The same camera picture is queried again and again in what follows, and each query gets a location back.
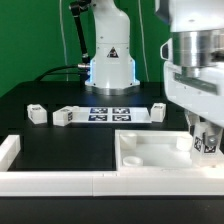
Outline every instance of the white block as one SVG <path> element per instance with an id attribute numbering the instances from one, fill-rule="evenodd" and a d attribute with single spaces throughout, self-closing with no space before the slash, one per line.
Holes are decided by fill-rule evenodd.
<path id="1" fill-rule="evenodd" d="M 66 126 L 71 123 L 78 107 L 63 107 L 62 109 L 53 113 L 53 123 L 58 126 Z"/>
<path id="2" fill-rule="evenodd" d="M 152 122 L 163 122 L 166 115 L 166 104 L 154 103 L 151 108 L 151 121 Z"/>
<path id="3" fill-rule="evenodd" d="M 47 111 L 39 104 L 27 106 L 28 117 L 34 124 L 47 123 Z"/>

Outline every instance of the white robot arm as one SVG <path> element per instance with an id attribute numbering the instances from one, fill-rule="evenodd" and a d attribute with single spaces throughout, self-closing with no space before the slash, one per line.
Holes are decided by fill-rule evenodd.
<path id="1" fill-rule="evenodd" d="M 96 27 L 96 55 L 90 63 L 87 90 L 105 95 L 121 95 L 138 89 L 135 61 L 130 56 L 130 20 L 114 0 L 77 0 L 70 9 L 76 21 L 83 60 L 88 59 L 79 17 L 92 8 Z"/>
<path id="2" fill-rule="evenodd" d="M 210 165 L 222 157 L 216 156 L 224 127 L 223 11 L 223 0 L 156 1 L 156 14 L 171 25 L 171 39 L 161 47 L 166 95 L 207 120 L 194 118 L 193 149 Z M 195 147 L 200 141 L 203 150 Z"/>

